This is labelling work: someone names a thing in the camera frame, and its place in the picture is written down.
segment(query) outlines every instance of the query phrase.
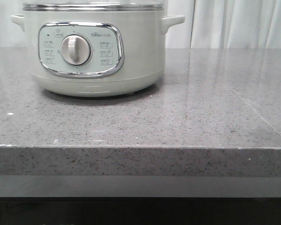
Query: pot handle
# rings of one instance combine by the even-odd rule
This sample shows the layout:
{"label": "pot handle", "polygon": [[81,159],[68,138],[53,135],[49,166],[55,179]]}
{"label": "pot handle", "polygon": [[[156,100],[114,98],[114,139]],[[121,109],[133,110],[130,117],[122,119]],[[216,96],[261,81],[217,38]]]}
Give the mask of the pot handle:
{"label": "pot handle", "polygon": [[185,16],[184,15],[171,15],[171,16],[164,16],[162,18],[163,20],[163,34],[166,34],[170,27],[181,24],[185,22]]}
{"label": "pot handle", "polygon": [[24,15],[12,15],[11,16],[11,21],[13,23],[18,24],[23,31],[25,31],[25,27],[24,27]]}

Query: speckled stone surface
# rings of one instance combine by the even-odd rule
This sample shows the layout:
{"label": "speckled stone surface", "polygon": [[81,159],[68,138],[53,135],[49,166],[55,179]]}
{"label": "speckled stone surface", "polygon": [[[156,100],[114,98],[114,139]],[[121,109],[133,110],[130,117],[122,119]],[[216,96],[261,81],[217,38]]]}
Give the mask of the speckled stone surface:
{"label": "speckled stone surface", "polygon": [[0,48],[0,175],[281,176],[281,50],[167,50],[134,95],[66,97]]}

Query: curtain fold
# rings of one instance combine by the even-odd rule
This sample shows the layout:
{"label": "curtain fold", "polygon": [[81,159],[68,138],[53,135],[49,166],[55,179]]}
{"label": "curtain fold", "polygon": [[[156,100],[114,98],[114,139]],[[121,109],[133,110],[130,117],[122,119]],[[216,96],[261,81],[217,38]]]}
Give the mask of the curtain fold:
{"label": "curtain fold", "polygon": [[0,47],[25,46],[24,32],[11,22],[10,16],[22,14],[25,0],[0,0]]}
{"label": "curtain fold", "polygon": [[196,0],[191,48],[281,48],[281,0]]}

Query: glass lid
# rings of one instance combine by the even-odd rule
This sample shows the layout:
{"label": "glass lid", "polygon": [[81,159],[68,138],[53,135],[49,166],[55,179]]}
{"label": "glass lid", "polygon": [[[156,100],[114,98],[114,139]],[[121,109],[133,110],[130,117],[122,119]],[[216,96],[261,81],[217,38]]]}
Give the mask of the glass lid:
{"label": "glass lid", "polygon": [[163,0],[47,0],[23,4],[24,11],[156,11]]}

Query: chrome trim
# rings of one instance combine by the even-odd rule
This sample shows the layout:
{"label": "chrome trim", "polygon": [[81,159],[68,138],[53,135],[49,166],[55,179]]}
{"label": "chrome trim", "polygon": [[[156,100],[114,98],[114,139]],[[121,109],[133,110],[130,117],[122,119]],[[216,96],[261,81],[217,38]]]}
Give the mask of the chrome trim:
{"label": "chrome trim", "polygon": [[159,11],[164,10],[162,3],[155,4],[135,4],[93,2],[89,4],[33,4],[24,3],[23,11]]}
{"label": "chrome trim", "polygon": [[[54,69],[48,68],[44,64],[44,62],[41,60],[41,56],[40,56],[40,49],[39,49],[40,32],[45,27],[58,27],[58,26],[104,27],[104,28],[108,28],[108,29],[112,30],[115,33],[115,35],[117,37],[117,42],[118,42],[118,61],[117,61],[116,65],[111,69],[101,71],[101,72],[95,72],[95,73],[67,73],[67,72],[60,72],[60,71],[56,71]],[[41,65],[46,70],[48,70],[51,74],[60,76],[60,77],[65,77],[65,78],[89,79],[89,78],[100,78],[100,77],[110,76],[110,75],[113,75],[116,72],[118,72],[122,68],[124,61],[125,61],[124,45],[123,45],[123,39],[122,39],[121,33],[115,26],[113,26],[112,24],[109,24],[109,23],[99,23],[99,22],[55,22],[55,23],[50,22],[50,23],[46,23],[41,27],[41,29],[38,32],[37,46],[38,46],[38,58],[41,62]]]}

